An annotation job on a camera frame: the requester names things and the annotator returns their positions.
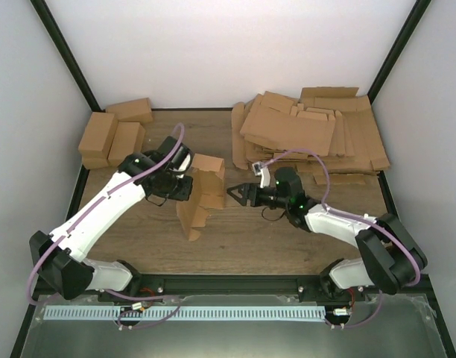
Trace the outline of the brown cardboard box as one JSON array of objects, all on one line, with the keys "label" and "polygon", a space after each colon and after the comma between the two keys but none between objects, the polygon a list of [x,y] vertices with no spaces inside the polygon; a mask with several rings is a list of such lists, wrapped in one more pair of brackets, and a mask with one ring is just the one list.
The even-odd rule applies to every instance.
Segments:
[{"label": "brown cardboard box", "polygon": [[195,154],[191,177],[194,181],[189,200],[178,202],[176,211],[186,238],[195,241],[200,237],[197,228],[206,225],[208,209],[225,207],[224,159]]}]

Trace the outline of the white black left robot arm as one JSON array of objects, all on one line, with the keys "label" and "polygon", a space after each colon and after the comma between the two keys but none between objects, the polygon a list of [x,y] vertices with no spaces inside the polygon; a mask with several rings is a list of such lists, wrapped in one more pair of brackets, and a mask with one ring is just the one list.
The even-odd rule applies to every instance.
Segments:
[{"label": "white black left robot arm", "polygon": [[89,290],[112,290],[125,301],[142,292],[140,273],[131,264],[90,260],[101,236],[133,205],[152,195],[163,201],[186,201],[193,179],[187,175],[194,153],[167,136],[156,150],[128,155],[107,185],[66,223],[49,234],[37,231],[29,240],[38,274],[71,300]]}]

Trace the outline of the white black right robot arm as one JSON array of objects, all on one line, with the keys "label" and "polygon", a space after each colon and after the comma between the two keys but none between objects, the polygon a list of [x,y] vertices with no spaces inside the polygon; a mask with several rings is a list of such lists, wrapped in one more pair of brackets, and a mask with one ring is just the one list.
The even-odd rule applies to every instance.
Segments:
[{"label": "white black right robot arm", "polygon": [[255,164],[254,172],[259,183],[241,183],[227,189],[241,206],[281,209],[292,226],[358,249],[358,259],[339,259],[322,271],[320,290],[325,298],[336,301],[357,286],[374,286],[395,295],[405,286],[418,284],[428,259],[397,216],[359,216],[336,210],[308,196],[292,168],[277,169],[273,186],[267,168]]}]

